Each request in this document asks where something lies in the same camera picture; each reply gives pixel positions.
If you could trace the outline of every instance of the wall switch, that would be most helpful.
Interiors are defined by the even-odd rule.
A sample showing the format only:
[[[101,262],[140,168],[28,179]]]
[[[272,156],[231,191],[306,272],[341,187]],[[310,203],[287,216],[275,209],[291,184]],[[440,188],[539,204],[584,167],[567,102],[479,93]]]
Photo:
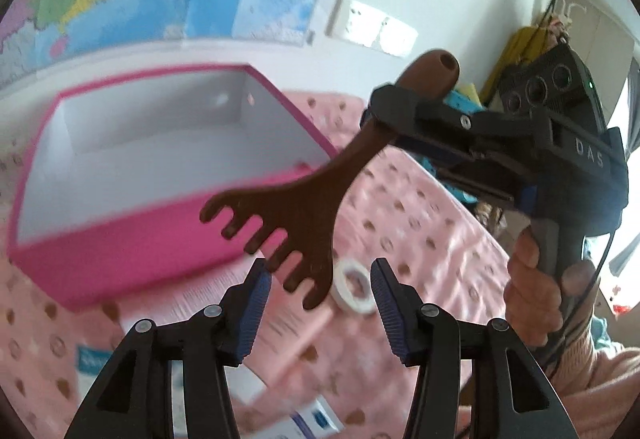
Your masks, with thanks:
[[[382,22],[378,44],[380,51],[394,56],[408,56],[417,38],[418,32],[414,28],[390,16]]]
[[[380,34],[385,18],[386,15],[380,10],[357,0],[338,0],[327,35],[371,47]]]
[[[337,0],[326,34],[394,56],[411,53],[418,37],[414,28],[357,0]]]

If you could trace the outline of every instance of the product box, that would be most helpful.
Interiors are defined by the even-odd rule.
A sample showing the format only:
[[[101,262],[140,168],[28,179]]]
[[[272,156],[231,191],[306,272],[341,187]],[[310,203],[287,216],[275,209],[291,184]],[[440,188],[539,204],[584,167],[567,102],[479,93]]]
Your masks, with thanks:
[[[18,186],[8,254],[70,310],[242,254],[198,215],[214,193],[286,182],[335,151],[250,66],[157,68],[84,84],[47,112]]]

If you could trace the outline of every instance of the black cable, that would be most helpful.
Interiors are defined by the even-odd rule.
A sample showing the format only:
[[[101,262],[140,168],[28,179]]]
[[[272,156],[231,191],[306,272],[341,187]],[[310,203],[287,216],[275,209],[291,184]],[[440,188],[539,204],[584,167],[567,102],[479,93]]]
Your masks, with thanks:
[[[555,9],[556,1],[557,0],[550,0],[549,1],[549,5],[546,7],[545,14],[542,16],[542,19],[538,23],[538,28],[531,34],[531,36],[529,37],[529,40],[527,41],[527,45],[524,47],[524,49],[520,53],[521,57],[522,57],[522,55],[527,53],[527,50],[529,49],[529,47],[531,45],[531,42],[533,42],[533,39],[536,37],[536,35],[540,31],[540,29],[542,29],[542,25],[544,24],[546,18],[549,16],[549,13],[551,13]]]
[[[587,301],[587,298],[589,297],[591,290],[593,290],[593,287],[596,285],[596,282],[598,281],[598,277],[600,276],[600,272],[602,271],[602,268],[604,267],[604,263],[607,260],[607,256],[609,255],[609,250],[611,249],[611,244],[613,244],[613,237],[615,236],[615,234],[616,234],[615,231],[609,234],[609,241],[607,241],[607,245],[604,249],[604,253],[602,254],[602,258],[598,263],[596,271],[593,273],[593,275],[591,275],[591,279],[589,281],[589,284],[587,285],[587,288],[582,292],[574,309],[571,311],[567,319],[564,321],[564,324],[562,324],[562,328],[560,329],[561,335],[564,335],[564,333],[569,327],[569,324],[575,318],[575,315],[577,314],[580,307]],[[569,334],[572,334],[577,329],[578,329],[578,326],[575,326],[571,330],[571,332],[569,332]],[[558,370],[560,369],[560,362],[562,361],[562,355],[564,355],[565,350],[566,350],[566,339],[562,338],[562,343],[560,343],[560,345],[558,346],[558,352],[556,354],[553,354],[545,362],[545,365],[540,365],[540,368],[544,372],[554,361],[556,362],[554,369],[549,375],[548,379],[552,379],[558,373]],[[469,434],[469,432],[471,432],[470,424],[467,425],[459,434],[457,434],[455,439],[464,439]]]

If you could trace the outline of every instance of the hand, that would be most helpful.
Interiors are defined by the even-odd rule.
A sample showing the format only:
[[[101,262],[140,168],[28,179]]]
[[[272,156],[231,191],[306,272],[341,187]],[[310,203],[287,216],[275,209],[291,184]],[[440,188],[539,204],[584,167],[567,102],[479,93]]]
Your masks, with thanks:
[[[562,293],[580,296],[588,287],[595,268],[589,260],[567,268],[562,275],[562,291],[552,277],[537,270],[540,250],[529,228],[518,236],[507,269],[511,276],[504,288],[506,319],[527,347],[546,344],[548,334],[562,327],[560,301]],[[593,287],[580,310],[576,313],[571,329],[590,317],[598,292]]]

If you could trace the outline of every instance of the finger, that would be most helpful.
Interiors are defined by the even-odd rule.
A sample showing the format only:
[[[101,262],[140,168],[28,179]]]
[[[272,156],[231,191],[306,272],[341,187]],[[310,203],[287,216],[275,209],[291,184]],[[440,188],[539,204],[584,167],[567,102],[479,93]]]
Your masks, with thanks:
[[[562,273],[562,291],[569,296],[579,296],[589,287],[596,267],[591,260],[583,260]]]
[[[530,227],[523,229],[516,239],[512,256],[532,269],[538,266],[540,248],[536,239],[533,238]]]
[[[560,307],[562,294],[556,281],[537,269],[531,269],[515,257],[507,263],[511,282],[525,300],[542,309]]]
[[[531,329],[549,334],[562,328],[562,313],[559,309],[541,309],[531,305],[513,285],[505,288],[504,301],[510,314]]]
[[[518,320],[509,310],[505,313],[505,318],[509,325],[516,331],[516,334],[527,347],[543,347],[548,341],[548,336],[537,329],[527,326]]]

